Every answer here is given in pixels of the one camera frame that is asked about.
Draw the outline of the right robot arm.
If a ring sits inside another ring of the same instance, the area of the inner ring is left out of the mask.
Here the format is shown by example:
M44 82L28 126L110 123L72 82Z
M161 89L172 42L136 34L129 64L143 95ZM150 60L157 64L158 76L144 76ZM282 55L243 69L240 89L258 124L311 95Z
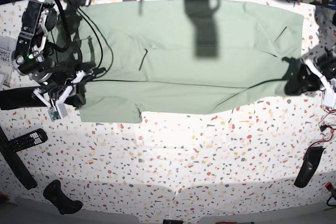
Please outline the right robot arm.
M65 45L62 47L48 40L58 21L65 31ZM31 77L49 93L62 87L72 90L77 84L76 68L56 63L50 57L53 53L66 52L70 43L69 26L61 0L29 0L14 52L15 68L19 74Z

